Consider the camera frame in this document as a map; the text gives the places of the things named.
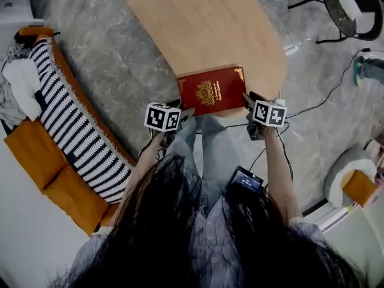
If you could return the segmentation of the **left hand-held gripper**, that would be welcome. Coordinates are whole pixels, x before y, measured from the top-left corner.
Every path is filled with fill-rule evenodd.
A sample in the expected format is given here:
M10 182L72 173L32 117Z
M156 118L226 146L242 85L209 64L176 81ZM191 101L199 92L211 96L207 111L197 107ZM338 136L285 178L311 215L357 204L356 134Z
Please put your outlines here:
M163 133L163 139L160 146L167 149L175 139L179 130L179 122L185 122L188 118L194 116L195 108L191 107L181 110L180 101L175 101L176 107L168 104L152 102L147 105L144 126L149 129L151 139L145 145L146 149L153 141L154 137Z

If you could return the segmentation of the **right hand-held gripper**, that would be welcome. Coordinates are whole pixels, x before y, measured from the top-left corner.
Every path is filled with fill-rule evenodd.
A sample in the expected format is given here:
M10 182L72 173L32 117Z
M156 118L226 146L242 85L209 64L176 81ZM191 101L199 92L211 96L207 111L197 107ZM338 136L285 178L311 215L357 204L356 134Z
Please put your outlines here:
M261 95L250 92L243 92L245 108L248 110L246 119L247 132L251 141L263 139L262 131L266 127L280 130L286 122L287 108L274 104L271 100L263 98Z

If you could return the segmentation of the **red book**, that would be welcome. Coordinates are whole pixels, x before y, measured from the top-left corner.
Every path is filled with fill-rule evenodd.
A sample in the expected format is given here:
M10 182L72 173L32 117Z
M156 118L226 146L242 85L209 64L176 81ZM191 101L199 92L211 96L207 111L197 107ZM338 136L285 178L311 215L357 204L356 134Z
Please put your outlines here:
M183 108L193 108L195 115L245 106L245 76L239 66L180 77L177 84Z

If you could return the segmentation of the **orange sofa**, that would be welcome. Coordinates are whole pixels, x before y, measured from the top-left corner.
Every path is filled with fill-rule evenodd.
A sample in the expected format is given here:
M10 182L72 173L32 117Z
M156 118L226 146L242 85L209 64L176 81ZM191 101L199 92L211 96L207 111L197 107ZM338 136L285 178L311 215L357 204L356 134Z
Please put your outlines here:
M53 40L53 52L54 52L54 57L55 57L55 61L56 63L59 65L60 69L62 70L63 74L65 75L65 77L67 78L67 81L70 83L70 85L73 87L74 91L75 91L75 95L78 96L81 100L81 102L83 102L86 106L86 108L91 112L91 115L94 116L97 120L97 124L107 132L107 135L109 138L111 138L113 140L113 142L117 145L118 147L118 150L120 152L123 153L123 155L125 157L127 157L129 160L131 160L134 164L134 166L136 165L136 162L135 160L129 155L129 153L124 149L124 147L118 142L118 140L116 139L116 137L114 136L114 134L109 130L108 126L105 124L105 122L102 120L102 118L99 116L99 114L97 113L97 111L93 108L91 102L87 99L85 93L83 92L81 86L79 85L79 83L77 82L77 80L75 79L74 75L72 74L69 66L67 65L56 41L55 41L55 33L52 29L50 28L45 28L45 27L25 27L25 28L21 28L18 32L20 32L21 35L31 35L31 36L35 36L36 39L35 39L35 42L34 44L41 38L43 37L50 37L52 38ZM37 99L37 101L39 102L40 106L41 106L41 114L43 112L43 110L47 107L47 104L45 103L45 100L41 94L41 89L39 92L37 92L35 94L35 97ZM13 132L13 130L16 129L17 126L13 127L13 128L10 128L10 127L7 127L5 130L6 130L6 137ZM116 204L109 204L109 207L107 209L107 211L104 213L99 225L97 226L97 228L95 229L94 232L96 232L101 226L106 226L109 222L109 220L111 219L113 213L117 210L117 207L118 207L119 203L116 203Z

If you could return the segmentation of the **person's left forearm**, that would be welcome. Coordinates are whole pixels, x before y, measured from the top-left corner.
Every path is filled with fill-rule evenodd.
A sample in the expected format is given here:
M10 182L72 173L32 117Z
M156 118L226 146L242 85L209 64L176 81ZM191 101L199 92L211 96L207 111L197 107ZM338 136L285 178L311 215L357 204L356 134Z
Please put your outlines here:
M160 143L165 133L156 131L149 145L142 151L141 156L132 171L127 187L124 191L122 201L110 220L109 226L113 227L118 222L118 217L122 213L125 204L128 202L131 192L134 190L138 182L145 176L150 168L157 162L157 154L160 150Z

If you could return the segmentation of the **person's right forearm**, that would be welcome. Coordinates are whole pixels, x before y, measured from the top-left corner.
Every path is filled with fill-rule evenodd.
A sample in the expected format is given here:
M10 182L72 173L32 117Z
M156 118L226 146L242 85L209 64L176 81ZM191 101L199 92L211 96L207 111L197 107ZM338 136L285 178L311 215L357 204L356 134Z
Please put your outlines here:
M262 136L266 147L269 197L285 221L302 218L281 140L271 127L266 127Z

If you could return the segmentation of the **light wooden oval table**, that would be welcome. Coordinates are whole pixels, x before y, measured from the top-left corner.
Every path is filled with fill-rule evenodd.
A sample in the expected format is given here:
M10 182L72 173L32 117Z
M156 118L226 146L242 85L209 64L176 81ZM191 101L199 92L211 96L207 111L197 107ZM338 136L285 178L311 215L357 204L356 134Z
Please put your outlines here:
M177 78L243 68L246 92L267 100L281 91L286 57L257 0L125 0ZM245 108L213 113L242 114Z

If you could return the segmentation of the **person's legs in jeans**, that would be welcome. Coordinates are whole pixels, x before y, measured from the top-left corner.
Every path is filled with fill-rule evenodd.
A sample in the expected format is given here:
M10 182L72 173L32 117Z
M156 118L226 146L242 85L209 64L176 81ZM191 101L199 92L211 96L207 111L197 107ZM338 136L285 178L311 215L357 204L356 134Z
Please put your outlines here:
M203 149L200 212L208 216L241 163L228 129L212 115L192 116L182 123L182 129L169 146L168 153L185 157L189 167L196 170L193 152L198 130L202 131Z

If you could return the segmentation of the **black wicker chair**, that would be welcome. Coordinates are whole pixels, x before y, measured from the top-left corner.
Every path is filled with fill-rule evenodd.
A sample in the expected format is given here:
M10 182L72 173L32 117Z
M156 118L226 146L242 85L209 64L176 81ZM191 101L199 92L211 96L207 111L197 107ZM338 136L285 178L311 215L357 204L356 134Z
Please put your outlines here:
M348 18L346 12L341 7L338 0L303 0L299 3L288 6L293 9L305 5L309 2L322 3L331 20L339 30L338 39L317 40L317 44L339 43L348 38L355 38L364 41L374 41L380 36L384 27L384 9L381 0L355 0L363 14L373 16L373 26L367 32L358 32L358 17L355 20Z

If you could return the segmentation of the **white plush cushion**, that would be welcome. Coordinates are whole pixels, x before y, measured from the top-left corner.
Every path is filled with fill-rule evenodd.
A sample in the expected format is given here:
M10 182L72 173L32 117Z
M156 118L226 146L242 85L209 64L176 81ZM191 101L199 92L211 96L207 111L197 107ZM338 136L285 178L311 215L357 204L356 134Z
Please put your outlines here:
M344 206L346 196L364 206L378 189L374 184L377 169L369 159L354 160L335 171L329 188L328 200L335 207Z

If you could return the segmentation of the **orange pillow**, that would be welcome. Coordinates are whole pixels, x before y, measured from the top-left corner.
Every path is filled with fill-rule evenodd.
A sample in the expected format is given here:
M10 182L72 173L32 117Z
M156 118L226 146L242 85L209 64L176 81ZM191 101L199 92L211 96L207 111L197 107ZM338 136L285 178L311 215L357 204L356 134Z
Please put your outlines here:
M364 207L378 190L378 186L362 171L353 170L342 178L341 189L348 198Z

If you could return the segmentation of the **white seat cushion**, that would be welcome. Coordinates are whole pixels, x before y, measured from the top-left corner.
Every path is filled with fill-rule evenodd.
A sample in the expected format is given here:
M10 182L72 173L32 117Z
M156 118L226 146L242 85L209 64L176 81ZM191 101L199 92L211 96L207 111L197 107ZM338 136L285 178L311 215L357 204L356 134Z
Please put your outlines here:
M338 0L343 10L346 12L348 18L351 20L357 19L361 16L362 12L355 0Z

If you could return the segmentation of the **white towel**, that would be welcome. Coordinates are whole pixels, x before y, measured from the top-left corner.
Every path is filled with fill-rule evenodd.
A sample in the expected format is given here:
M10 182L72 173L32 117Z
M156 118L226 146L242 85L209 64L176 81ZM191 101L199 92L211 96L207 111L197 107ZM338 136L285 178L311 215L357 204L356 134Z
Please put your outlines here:
M40 78L35 62L29 58L15 59L5 64L2 74L9 82L21 110L31 121L36 120L42 109L35 97L40 91Z

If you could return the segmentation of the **grey crumpled garment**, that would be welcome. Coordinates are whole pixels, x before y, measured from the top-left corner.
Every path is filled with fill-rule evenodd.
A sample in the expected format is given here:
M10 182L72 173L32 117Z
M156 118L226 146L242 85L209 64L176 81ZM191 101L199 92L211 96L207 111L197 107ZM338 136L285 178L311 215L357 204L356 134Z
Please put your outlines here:
M8 127L18 126L26 115L17 103L9 82L0 72L0 119L3 120Z

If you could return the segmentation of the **grey knit cloth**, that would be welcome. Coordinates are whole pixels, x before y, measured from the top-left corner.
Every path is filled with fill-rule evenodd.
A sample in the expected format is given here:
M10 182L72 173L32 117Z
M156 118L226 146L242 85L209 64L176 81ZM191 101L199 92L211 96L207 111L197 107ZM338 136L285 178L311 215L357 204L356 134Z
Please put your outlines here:
M17 32L9 43L5 60L10 63L15 59L26 58L35 42L35 39L35 36L21 35L20 32Z

